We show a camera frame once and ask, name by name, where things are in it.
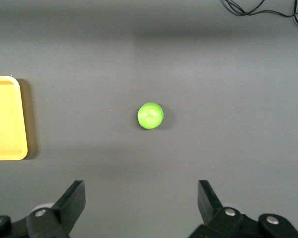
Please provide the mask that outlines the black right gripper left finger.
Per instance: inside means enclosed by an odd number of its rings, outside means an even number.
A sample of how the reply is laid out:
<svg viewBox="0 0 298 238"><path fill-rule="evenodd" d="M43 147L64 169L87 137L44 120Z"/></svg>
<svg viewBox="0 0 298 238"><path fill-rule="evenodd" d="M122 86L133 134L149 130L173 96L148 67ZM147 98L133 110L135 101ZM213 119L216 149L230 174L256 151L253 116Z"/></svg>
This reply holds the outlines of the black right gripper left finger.
<svg viewBox="0 0 298 238"><path fill-rule="evenodd" d="M0 238L68 238L85 205L85 183L76 180L54 204L39 206L17 222L0 215Z"/></svg>

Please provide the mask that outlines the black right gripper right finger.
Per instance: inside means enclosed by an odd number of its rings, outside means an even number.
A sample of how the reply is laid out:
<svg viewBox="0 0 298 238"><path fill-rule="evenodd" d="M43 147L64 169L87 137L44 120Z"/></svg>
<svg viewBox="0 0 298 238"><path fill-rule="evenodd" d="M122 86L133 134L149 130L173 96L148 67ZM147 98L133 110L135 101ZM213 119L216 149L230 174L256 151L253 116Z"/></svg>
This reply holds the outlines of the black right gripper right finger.
<svg viewBox="0 0 298 238"><path fill-rule="evenodd" d="M198 208L203 220L190 238L298 238L297 229L277 214L255 221L233 207L224 207L206 180L198 182Z"/></svg>

